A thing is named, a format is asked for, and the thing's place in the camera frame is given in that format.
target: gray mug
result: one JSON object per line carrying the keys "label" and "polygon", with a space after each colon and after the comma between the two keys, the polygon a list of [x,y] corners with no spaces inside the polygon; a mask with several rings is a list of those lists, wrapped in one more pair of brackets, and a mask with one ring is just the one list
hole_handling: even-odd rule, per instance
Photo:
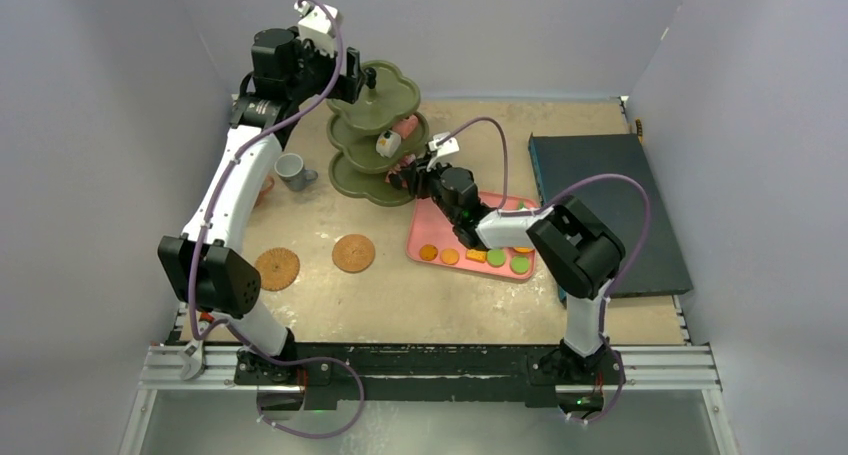
{"label": "gray mug", "polygon": [[293,192],[303,190],[318,178],[318,172],[304,167],[303,159],[296,153],[284,153],[274,164],[274,171]]}

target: white wall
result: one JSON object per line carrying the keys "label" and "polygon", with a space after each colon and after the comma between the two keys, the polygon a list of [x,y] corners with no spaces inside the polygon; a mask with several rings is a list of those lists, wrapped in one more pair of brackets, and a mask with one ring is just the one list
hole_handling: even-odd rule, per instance
{"label": "white wall", "polygon": [[848,5],[684,0],[630,98],[743,453],[844,453]]}
{"label": "white wall", "polygon": [[[230,90],[253,34],[288,27],[295,0],[185,0]],[[320,0],[365,60],[387,59],[431,97],[630,93],[681,0]]]}
{"label": "white wall", "polygon": [[227,92],[181,0],[0,0],[3,453],[115,453]]}

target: pink tray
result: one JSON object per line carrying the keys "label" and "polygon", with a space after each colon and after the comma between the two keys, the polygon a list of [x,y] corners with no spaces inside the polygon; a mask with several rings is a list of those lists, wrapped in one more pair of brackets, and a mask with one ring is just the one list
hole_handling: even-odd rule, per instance
{"label": "pink tray", "polygon": [[[489,206],[495,207],[501,203],[502,195],[495,193],[480,192],[480,199]],[[515,210],[518,208],[519,202],[524,202],[527,208],[536,208],[538,203],[527,198],[507,197],[507,210]],[[439,249],[439,255],[435,260],[428,262],[418,255],[418,251],[424,245],[434,245]],[[459,252],[459,262],[456,265],[448,265],[441,260],[441,251],[446,248],[453,248]],[[480,263],[474,260],[465,258],[467,249],[459,243],[456,235],[453,234],[453,228],[450,222],[447,221],[439,207],[429,198],[419,199],[415,202],[415,213],[412,214],[412,224],[409,227],[409,237],[406,240],[406,255],[416,262],[426,263],[428,265],[440,265],[442,267],[453,268],[457,270],[467,270],[470,272],[486,273],[496,275],[503,278],[511,278],[513,280],[527,280],[533,276],[536,271],[536,251],[530,253],[518,253],[511,248],[505,248],[506,263],[501,267],[493,267],[486,262]],[[530,259],[530,270],[523,275],[517,275],[509,268],[509,263],[512,257],[522,255]]]}

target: round coaster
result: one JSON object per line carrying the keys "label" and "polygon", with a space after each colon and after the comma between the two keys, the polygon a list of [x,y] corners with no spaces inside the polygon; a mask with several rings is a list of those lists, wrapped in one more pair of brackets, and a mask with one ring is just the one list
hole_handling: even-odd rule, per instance
{"label": "round coaster", "polygon": [[262,288],[275,292],[294,282],[300,272],[300,259],[287,248],[272,248],[259,255],[254,266],[259,271]]}
{"label": "round coaster", "polygon": [[358,273],[371,265],[377,254],[365,235],[345,235],[333,247],[333,263],[348,273]]}
{"label": "round coaster", "polygon": [[516,255],[512,257],[512,261],[509,262],[509,268],[511,268],[517,275],[524,275],[528,270],[530,270],[530,259],[522,257],[521,255]]}
{"label": "round coaster", "polygon": [[442,250],[442,262],[448,265],[456,265],[459,262],[459,252],[452,248]]}
{"label": "round coaster", "polygon": [[424,245],[421,250],[418,250],[418,256],[425,262],[432,262],[439,254],[439,249],[435,245]]}
{"label": "round coaster", "polygon": [[489,265],[495,268],[502,267],[503,264],[506,263],[506,252],[500,248],[496,250],[489,250],[486,252],[486,261],[489,262]]}

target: beige table surface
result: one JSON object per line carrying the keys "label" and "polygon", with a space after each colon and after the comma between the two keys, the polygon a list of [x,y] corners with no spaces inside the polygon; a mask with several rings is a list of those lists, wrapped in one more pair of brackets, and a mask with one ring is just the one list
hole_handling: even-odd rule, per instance
{"label": "beige table surface", "polygon": [[[431,133],[488,115],[504,127],[509,148],[509,193],[538,200],[527,140],[544,135],[626,133],[616,103],[422,102]],[[556,284],[538,259],[535,275],[515,283],[427,266],[408,259],[406,236],[414,203],[382,208],[337,193],[327,178],[336,150],[327,141],[329,110],[322,105],[299,123],[287,150],[300,154],[319,179],[300,193],[277,184],[248,223],[243,256],[286,247],[300,258],[294,284],[261,294],[274,316],[300,341],[386,343],[557,343],[566,312]],[[500,193],[501,144],[497,131],[480,123],[459,136],[454,164],[470,169],[481,190]],[[333,265],[337,239],[361,233],[373,240],[377,258],[359,274]],[[614,300],[607,330],[617,344],[682,344],[671,297]],[[188,339],[184,330],[183,339]],[[232,340],[225,329],[210,340]]]}

